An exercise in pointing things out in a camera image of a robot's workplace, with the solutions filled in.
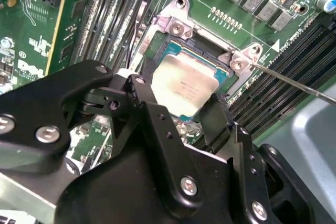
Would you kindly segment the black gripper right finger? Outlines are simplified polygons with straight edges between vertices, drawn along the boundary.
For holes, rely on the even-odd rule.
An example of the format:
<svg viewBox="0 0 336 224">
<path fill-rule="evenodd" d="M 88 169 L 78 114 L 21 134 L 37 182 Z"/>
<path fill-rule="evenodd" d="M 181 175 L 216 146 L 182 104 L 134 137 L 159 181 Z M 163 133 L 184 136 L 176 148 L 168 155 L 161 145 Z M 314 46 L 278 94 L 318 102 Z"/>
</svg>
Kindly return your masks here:
<svg viewBox="0 0 336 224">
<path fill-rule="evenodd" d="M 217 94 L 201 108 L 205 143 L 229 166 L 230 213 L 238 223 L 316 223 L 311 192 L 271 146 L 256 147 Z"/>
</svg>

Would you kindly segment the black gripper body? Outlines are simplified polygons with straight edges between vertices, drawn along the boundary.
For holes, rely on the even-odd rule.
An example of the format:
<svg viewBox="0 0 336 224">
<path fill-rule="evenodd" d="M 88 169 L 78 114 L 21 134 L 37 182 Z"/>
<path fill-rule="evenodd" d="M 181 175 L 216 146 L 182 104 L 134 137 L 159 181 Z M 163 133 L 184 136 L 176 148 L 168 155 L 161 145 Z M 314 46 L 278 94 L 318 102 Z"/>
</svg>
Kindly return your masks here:
<svg viewBox="0 0 336 224">
<path fill-rule="evenodd" d="M 187 146 L 201 185 L 202 207 L 177 219 L 163 206 L 143 147 L 135 146 L 76 178 L 57 204 L 58 223 L 247 223 L 229 166 Z"/>
</svg>

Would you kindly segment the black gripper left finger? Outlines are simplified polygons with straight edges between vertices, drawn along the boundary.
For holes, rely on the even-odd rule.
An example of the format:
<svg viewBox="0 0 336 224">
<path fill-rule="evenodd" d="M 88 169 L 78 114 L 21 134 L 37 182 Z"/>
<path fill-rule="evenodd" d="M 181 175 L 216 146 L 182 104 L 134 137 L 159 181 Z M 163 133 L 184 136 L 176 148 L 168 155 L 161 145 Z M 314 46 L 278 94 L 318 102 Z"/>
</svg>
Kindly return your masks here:
<svg viewBox="0 0 336 224">
<path fill-rule="evenodd" d="M 113 89 L 112 72 L 88 60 L 1 95 L 1 169 L 55 171 L 70 146 L 70 130 L 93 115 L 107 115 L 119 127 L 118 140 L 144 145 L 161 202 L 168 210 L 198 210 L 204 191 L 166 107 L 136 74 Z"/>
</svg>

